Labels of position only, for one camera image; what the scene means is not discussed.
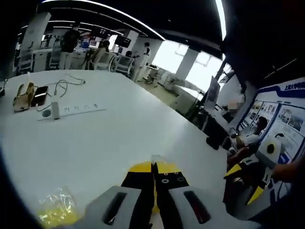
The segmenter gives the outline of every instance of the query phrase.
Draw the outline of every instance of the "display board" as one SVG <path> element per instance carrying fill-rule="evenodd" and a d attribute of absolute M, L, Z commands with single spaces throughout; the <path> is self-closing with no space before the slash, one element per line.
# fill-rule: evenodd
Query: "display board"
<path fill-rule="evenodd" d="M 305 150 L 305 78 L 259 89 L 237 129 L 254 129 L 260 116 L 268 120 L 268 126 L 260 134 L 261 142 L 278 134 L 285 137 L 285 153 L 279 156 L 279 164 L 302 157 Z M 249 219 L 257 215 L 285 196 L 290 188 L 289 183 L 271 179 L 263 194 L 248 206 L 241 204 L 235 216 Z"/>

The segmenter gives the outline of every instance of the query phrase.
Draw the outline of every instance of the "white pillar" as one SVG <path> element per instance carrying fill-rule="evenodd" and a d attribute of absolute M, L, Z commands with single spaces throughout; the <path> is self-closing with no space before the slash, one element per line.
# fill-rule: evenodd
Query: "white pillar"
<path fill-rule="evenodd" d="M 20 50 L 23 51 L 29 48 L 37 50 L 40 48 L 41 39 L 50 18 L 51 14 L 48 12 L 39 13 L 35 16 L 25 31 Z"/>
<path fill-rule="evenodd" d="M 135 32 L 135 31 L 125 30 L 124 37 L 129 38 L 131 41 L 130 41 L 130 45 L 128 46 L 128 48 L 123 48 L 122 55 L 125 55 L 127 51 L 131 51 L 132 50 L 135 42 L 138 39 L 138 36 L 139 36 L 139 34 L 137 32 Z"/>
<path fill-rule="evenodd" d="M 199 52 L 188 48 L 184 58 L 182 59 L 175 76 L 180 80 L 185 80 L 196 61 Z"/>

